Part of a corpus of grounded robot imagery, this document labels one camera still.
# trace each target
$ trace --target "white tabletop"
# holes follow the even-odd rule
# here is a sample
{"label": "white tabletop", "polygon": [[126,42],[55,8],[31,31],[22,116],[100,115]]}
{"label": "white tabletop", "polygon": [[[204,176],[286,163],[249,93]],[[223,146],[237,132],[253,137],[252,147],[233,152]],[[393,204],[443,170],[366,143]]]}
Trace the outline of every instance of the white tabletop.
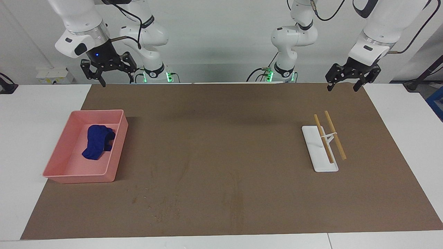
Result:
{"label": "white tabletop", "polygon": [[[81,108],[89,88],[20,86],[12,95],[0,95],[0,249],[443,248],[443,231],[18,241],[46,182],[41,173],[70,112]],[[443,219],[442,122],[418,93],[408,93],[402,85],[365,89]]]}

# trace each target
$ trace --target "blue cloth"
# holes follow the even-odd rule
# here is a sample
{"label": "blue cloth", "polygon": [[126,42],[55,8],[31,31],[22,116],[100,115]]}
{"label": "blue cloth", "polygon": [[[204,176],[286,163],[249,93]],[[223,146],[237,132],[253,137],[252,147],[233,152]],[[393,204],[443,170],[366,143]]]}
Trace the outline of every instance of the blue cloth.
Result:
{"label": "blue cloth", "polygon": [[115,133],[104,125],[91,125],[88,128],[88,147],[82,153],[86,159],[98,160],[103,151],[111,151],[109,141],[114,140]]}

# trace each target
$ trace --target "brown mat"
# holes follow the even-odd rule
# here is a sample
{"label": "brown mat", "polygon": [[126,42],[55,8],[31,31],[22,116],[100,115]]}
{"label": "brown mat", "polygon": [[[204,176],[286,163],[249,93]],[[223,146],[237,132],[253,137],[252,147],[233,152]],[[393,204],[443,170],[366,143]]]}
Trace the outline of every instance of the brown mat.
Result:
{"label": "brown mat", "polygon": [[[125,110],[116,181],[48,181],[22,239],[443,229],[350,84],[95,85],[82,109]],[[336,173],[314,172],[301,131],[324,110],[348,156]]]}

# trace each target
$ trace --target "pink plastic tray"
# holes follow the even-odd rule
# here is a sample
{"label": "pink plastic tray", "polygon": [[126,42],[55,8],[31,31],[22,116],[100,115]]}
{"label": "pink plastic tray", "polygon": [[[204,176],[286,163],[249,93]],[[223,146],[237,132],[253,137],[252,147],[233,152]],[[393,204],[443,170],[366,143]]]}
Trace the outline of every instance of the pink plastic tray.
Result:
{"label": "pink plastic tray", "polygon": [[[113,147],[110,152],[104,152],[99,160],[89,160],[82,156],[88,143],[88,128],[99,124],[114,130]],[[128,121],[123,110],[72,112],[43,176],[59,183],[112,182],[127,130]]]}

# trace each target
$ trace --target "wooden dowel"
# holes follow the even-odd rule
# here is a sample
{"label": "wooden dowel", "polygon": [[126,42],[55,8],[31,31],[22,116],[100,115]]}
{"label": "wooden dowel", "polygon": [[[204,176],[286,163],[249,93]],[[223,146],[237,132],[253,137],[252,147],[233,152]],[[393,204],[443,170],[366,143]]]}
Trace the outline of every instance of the wooden dowel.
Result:
{"label": "wooden dowel", "polygon": [[[332,132],[336,132],[334,124],[332,123],[331,117],[329,116],[329,112],[325,111],[325,115],[326,115],[326,119],[328,119],[329,128],[331,129]],[[338,138],[338,135],[336,133],[334,134],[334,140],[335,140],[335,144],[338,147],[338,151],[340,152],[340,155],[342,156],[342,159],[345,160],[346,154],[345,154],[345,151],[343,150],[342,143],[340,142],[340,139]]]}
{"label": "wooden dowel", "polygon": [[317,114],[314,114],[315,123],[317,124],[317,129],[319,130],[320,136],[322,138],[323,147],[325,148],[326,154],[328,155],[329,163],[334,163],[334,160],[332,159],[331,152],[328,147],[328,143],[326,142],[325,133],[322,130],[322,127],[320,125],[320,120]]}

